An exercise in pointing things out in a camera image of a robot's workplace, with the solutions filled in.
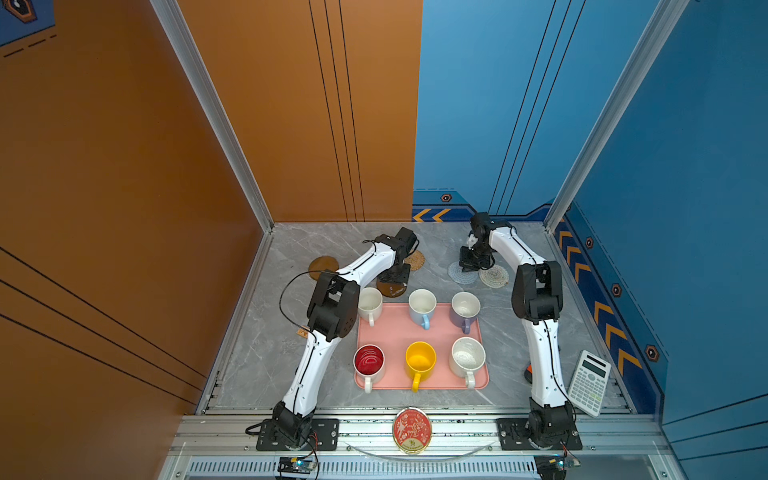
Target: cup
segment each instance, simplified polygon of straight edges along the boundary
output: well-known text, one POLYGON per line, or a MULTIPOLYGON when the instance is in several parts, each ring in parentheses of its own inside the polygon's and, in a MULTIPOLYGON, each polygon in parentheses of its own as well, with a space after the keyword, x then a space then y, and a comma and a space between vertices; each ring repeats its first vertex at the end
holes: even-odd
POLYGON ((368 324, 373 326, 376 319, 382 315, 383 308, 384 297, 379 289, 371 286, 362 289, 357 301, 357 313, 360 315, 360 319, 368 320, 368 324))
POLYGON ((427 342, 411 343, 406 350, 406 372, 413 379, 411 390, 419 391, 419 383, 427 380, 437 363, 437 353, 427 342))
POLYGON ((480 300, 470 292, 459 292, 451 300, 451 323, 462 329, 465 335, 469 335, 469 328, 478 319, 480 313, 480 300))
POLYGON ((408 297, 408 307, 411 320, 416 325, 424 327, 424 330, 429 330, 429 320, 435 315, 435 307, 437 307, 435 294, 423 288, 414 290, 408 297))
POLYGON ((465 379, 468 389, 475 388, 475 374, 485 364, 485 349, 470 336, 456 340, 451 347, 451 371, 465 379))
POLYGON ((355 373, 365 383, 366 393, 384 378, 384 352, 376 345, 363 345, 355 352, 355 373))

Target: yellow arrow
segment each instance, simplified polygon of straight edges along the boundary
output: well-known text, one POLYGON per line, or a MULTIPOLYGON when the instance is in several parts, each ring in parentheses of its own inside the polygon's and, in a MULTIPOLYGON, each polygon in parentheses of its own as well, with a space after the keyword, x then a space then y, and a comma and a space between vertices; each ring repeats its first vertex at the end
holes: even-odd
POLYGON ((565 230, 560 232, 560 250, 563 250, 563 237, 573 237, 573 234, 565 230))
POLYGON ((568 255, 565 257, 565 261, 566 263, 568 263, 568 265, 571 265, 571 253, 581 253, 581 250, 579 250, 576 247, 568 247, 566 248, 566 250, 568 252, 568 255))
POLYGON ((589 265, 584 265, 583 263, 576 262, 576 283, 578 283, 578 273, 582 270, 586 270, 588 272, 591 272, 592 269, 589 267, 589 265))
POLYGON ((637 365, 638 368, 642 369, 643 366, 640 364, 640 360, 634 358, 629 353, 626 353, 622 349, 619 349, 619 373, 621 376, 624 376, 624 360, 629 360, 630 362, 637 365))
POLYGON ((435 222, 442 222, 442 219, 441 219, 440 217, 442 217, 443 215, 445 215, 445 214, 446 214, 446 213, 448 213, 449 211, 451 211, 451 209, 450 209, 450 208, 446 208, 445 210, 443 210, 443 211, 442 211, 442 212, 440 212, 439 214, 437 214, 437 215, 435 215, 434 217, 432 217, 432 219, 433 219, 435 222))
POLYGON ((605 324, 605 344, 608 345, 608 349, 611 349, 611 334, 615 333, 616 335, 619 335, 623 339, 627 339, 627 336, 624 335, 624 332, 619 330, 613 325, 610 325, 608 323, 605 324))
POLYGON ((600 325, 600 320, 598 319, 598 317, 600 316, 601 310, 604 312, 608 312, 611 315, 614 315, 613 309, 610 308, 608 305, 605 305, 604 303, 600 303, 600 302, 595 302, 594 303, 594 323, 596 325, 600 325))
POLYGON ((422 215, 423 215, 423 214, 426 214, 426 213, 427 213, 427 212, 429 212, 430 210, 431 210, 431 208, 425 208, 424 210, 422 210, 422 211, 418 212, 418 213, 416 214, 416 216, 415 216, 415 217, 413 217, 413 220, 416 220, 417 222, 423 222, 424 220, 422 220, 422 215))

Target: pink tray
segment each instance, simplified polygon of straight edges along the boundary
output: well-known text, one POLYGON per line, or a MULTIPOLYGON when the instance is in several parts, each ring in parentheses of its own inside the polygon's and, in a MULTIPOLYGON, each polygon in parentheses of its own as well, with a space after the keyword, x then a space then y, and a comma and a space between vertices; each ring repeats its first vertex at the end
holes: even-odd
MULTIPOLYGON (((467 389, 465 380, 454 375, 449 366, 453 343, 465 336, 461 329, 451 323, 450 311, 450 303, 438 303, 435 315, 429 321, 429 330, 424 330, 411 320, 408 303, 385 303, 382 315, 376 320, 374 327, 371 327, 367 321, 360 322, 357 348, 372 344, 377 345, 384 352, 386 371, 384 378, 373 384, 374 389, 411 389, 413 380, 406 373, 406 349, 411 343, 419 341, 432 345, 437 353, 435 370, 432 376, 422 382, 419 389, 467 389)), ((472 324, 467 336, 482 343, 478 323, 480 320, 472 324)), ((360 388, 364 386, 357 375, 355 375, 355 383, 360 388)), ((484 389, 488 385, 486 365, 475 374, 475 383, 476 389, 484 389)))

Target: orange wall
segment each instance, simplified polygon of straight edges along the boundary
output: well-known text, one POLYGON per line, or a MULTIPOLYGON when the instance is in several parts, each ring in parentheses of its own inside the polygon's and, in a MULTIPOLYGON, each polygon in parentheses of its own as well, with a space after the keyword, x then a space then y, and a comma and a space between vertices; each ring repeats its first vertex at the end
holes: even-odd
POLYGON ((275 221, 410 219, 421 2, 180 5, 275 221))
POLYGON ((55 15, 0 56, 0 462, 153 478, 261 231, 149 2, 55 15))

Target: calculator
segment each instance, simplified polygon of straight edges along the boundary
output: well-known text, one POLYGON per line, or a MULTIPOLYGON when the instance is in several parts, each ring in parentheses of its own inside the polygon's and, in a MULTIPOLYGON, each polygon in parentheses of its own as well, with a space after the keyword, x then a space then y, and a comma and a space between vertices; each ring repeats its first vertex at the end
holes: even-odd
POLYGON ((610 371, 611 365, 605 360, 587 350, 581 352, 576 373, 568 388, 571 403, 590 416, 600 415, 610 371))

